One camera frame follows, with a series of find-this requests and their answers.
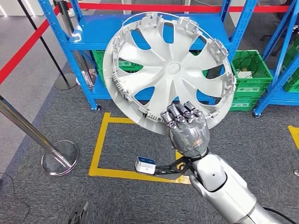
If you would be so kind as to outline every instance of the hubcap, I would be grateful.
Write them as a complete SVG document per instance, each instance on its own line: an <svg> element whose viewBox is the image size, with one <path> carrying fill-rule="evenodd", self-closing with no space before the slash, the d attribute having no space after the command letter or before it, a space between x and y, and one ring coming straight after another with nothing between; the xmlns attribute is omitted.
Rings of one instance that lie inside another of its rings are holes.
<svg viewBox="0 0 299 224"><path fill-rule="evenodd" d="M144 17L129 23L140 15ZM165 41L165 26L173 28L173 42ZM135 30L150 48L139 47L132 36ZM195 56L190 49L198 39L205 45ZM212 39L189 18L142 13L123 23L107 46L103 67L107 90L120 110L140 126L167 134L160 113L177 97L181 103L190 101L202 111L209 128L225 117L233 102L236 84L227 56L227 50L222 43ZM143 65L143 68L128 73L119 67L119 59ZM224 69L220 76L207 79L202 73L220 65ZM154 90L148 103L144 105L135 98L136 94L150 87ZM203 104L197 99L198 91L220 100L216 105Z"/></svg>

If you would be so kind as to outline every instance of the blue metal shelf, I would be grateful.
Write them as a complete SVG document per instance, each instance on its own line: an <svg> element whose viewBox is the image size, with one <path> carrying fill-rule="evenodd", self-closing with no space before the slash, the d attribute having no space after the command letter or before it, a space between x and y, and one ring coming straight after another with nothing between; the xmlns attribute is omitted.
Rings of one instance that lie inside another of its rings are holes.
<svg viewBox="0 0 299 224"><path fill-rule="evenodd" d="M122 24L130 16L132 15L83 16L67 44L70 50L105 50L108 43L121 28ZM171 16L163 16L165 19L168 19L168 17L169 19L174 19ZM188 17L197 22L199 27L213 38L220 40L227 49L230 49L231 43L219 14L189 14ZM141 16L136 16L134 20L137 21L140 18ZM164 37L168 42L168 39L171 37L171 32ZM136 43L142 49L145 45L147 45L147 43L141 38L137 38ZM200 50L204 48L204 46L205 43L197 39L191 49Z"/></svg>
<svg viewBox="0 0 299 224"><path fill-rule="evenodd" d="M83 76L81 73L79 65L76 62L72 54L72 50L79 50L83 54L82 50L105 50L107 44L113 37L122 23L131 15L91 15L83 16L77 0L69 0L78 21L78 26L69 38L61 28L57 18L54 13L49 1L38 0L41 8L44 11L48 21L57 38L58 42L70 64L72 71L78 78L82 91L85 94L87 100L92 110L96 110L97 105L95 99L110 99L108 91L105 89L99 78L97 79L93 91L88 89ZM220 40L229 52L229 60L231 62L240 44L243 34L248 24L257 0L246 0L243 10L239 20L238 25L229 38L223 26L223 21L228 12L231 0L223 0L221 12L220 14L177 14L181 16L188 16L192 20L196 21L201 28L206 31L213 38ZM140 47L146 43L142 40L137 41ZM191 49L200 50L204 47L203 42L196 41ZM150 92L140 92L138 99L149 99ZM208 101L209 104L214 102L214 98L199 93L198 99L201 101Z"/></svg>
<svg viewBox="0 0 299 224"><path fill-rule="evenodd" d="M268 105L299 106L299 93L285 92L283 89L283 85L299 67L299 54L297 54L286 70L280 74L298 13L299 0L294 0L290 5L288 12L285 13L264 52L263 59L266 60L282 34L285 30L287 31L276 70L271 71L274 77L273 81L268 87L267 95L260 98L257 106L254 110L256 117L261 116L262 112Z"/></svg>
<svg viewBox="0 0 299 224"><path fill-rule="evenodd" d="M269 104L299 106L298 92L285 92L283 88L279 89Z"/></svg>

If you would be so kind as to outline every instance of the black pole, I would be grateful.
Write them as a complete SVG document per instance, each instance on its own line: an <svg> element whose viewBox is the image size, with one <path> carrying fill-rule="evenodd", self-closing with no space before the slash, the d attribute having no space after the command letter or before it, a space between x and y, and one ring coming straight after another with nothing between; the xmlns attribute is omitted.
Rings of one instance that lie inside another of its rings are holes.
<svg viewBox="0 0 299 224"><path fill-rule="evenodd" d="M22 0L17 0L17 2L20 4L20 6L21 6L21 8L23 9L23 11L25 13L25 15L26 15L26 17L29 20L29 22L31 23L31 25L35 29L37 30L38 28L36 27L36 25L33 22L33 20L32 20L31 16L28 13L28 11L26 10L26 8L25 8L24 4L23 4ZM67 81L67 79L64 76L64 74L63 73L63 71L60 69L60 67L57 64L57 62L55 60L55 58L52 55L52 53L50 51L50 49L48 47L48 45L45 42L44 38L42 36L41 36L39 39L41 39L42 43L43 43L43 45L45 46L45 48L48 51L48 53L50 55L50 57L53 60L53 62L56 65L56 67L58 69L58 71L60 73L60 75L63 78L63 80L66 83L66 85L68 87L69 87L69 82Z"/></svg>

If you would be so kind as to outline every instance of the red belt barrier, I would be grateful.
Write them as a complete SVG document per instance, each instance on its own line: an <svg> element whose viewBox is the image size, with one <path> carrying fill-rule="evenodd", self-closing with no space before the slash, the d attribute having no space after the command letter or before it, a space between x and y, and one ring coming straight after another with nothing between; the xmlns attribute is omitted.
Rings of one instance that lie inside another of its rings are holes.
<svg viewBox="0 0 299 224"><path fill-rule="evenodd" d="M159 12L195 12L195 13L219 13L220 6L180 6L180 5L145 5L145 4L98 4L98 3L79 3L83 9L98 10L132 10L132 11L159 11ZM243 7L231 6L229 12L242 12ZM254 13L283 13L288 6L256 6ZM58 7L54 9L55 15L59 13ZM15 53L11 60L0 70L0 84L13 71L20 61L29 52L36 41L38 41L48 27L48 20L45 20L41 26L30 36L25 44Z"/></svg>
<svg viewBox="0 0 299 224"><path fill-rule="evenodd" d="M58 7L54 9L55 15L59 13ZM18 63L20 63L26 53L28 53L36 41L38 41L47 28L48 22L45 19L41 26L37 28L32 36L25 42L21 48L15 53L11 60L6 63L0 70L0 84L6 79L11 71L13 71Z"/></svg>
<svg viewBox="0 0 299 224"><path fill-rule="evenodd" d="M132 10L141 12L194 12L194 13L220 13L221 6L180 6L180 5L145 5L145 4L106 4L106 3L79 3L83 9L98 10ZM254 13L284 13L288 6L256 6ZM229 12L242 12L242 6L230 6Z"/></svg>

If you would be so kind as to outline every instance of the stanchion post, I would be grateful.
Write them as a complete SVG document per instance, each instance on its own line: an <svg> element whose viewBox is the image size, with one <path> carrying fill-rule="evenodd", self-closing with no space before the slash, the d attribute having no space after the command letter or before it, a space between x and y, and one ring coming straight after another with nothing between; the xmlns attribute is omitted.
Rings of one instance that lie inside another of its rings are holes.
<svg viewBox="0 0 299 224"><path fill-rule="evenodd" d="M64 0L54 0L54 2L55 5L58 6L58 8L61 14L61 17L63 18L65 26L66 27L69 35L72 36L74 31L74 27L72 26L72 23L70 20L69 13L67 11L69 9L69 7L67 6L66 2ZM86 81L88 88L90 88L90 89L94 88L96 77L91 75L89 72L88 65L87 64L86 60L82 55L81 55L79 52L78 52L76 50L75 50L74 53L77 56L78 60L79 61L79 64L81 64L81 66L82 67L82 69L83 69L82 75L85 78L85 80Z"/></svg>
<svg viewBox="0 0 299 224"><path fill-rule="evenodd" d="M35 30L37 30L38 28L33 22L33 20L31 18L31 16L28 13L28 11L24 6L24 4L22 2L22 0L17 0L17 2L23 9L23 11L25 13L25 15L28 18L28 20L31 23L31 25ZM69 89L71 89L77 84L76 81L76 75L74 75L72 73L63 74L63 71L60 69L60 67L58 65L58 63L53 56L53 54L50 51L48 46L45 43L44 38L42 36L41 36L39 39L42 41L42 43L43 43L45 48L48 51L48 53L50 55L50 57L53 60L53 62L55 64L56 68L57 68L58 71L60 73L60 76L59 76L57 79L56 79L55 83L54 84L57 89L58 89L58 90L69 90Z"/></svg>
<svg viewBox="0 0 299 224"><path fill-rule="evenodd" d="M42 166L46 173L63 176L76 165L79 151L75 143L63 140L52 144L1 95L0 112L45 149Z"/></svg>

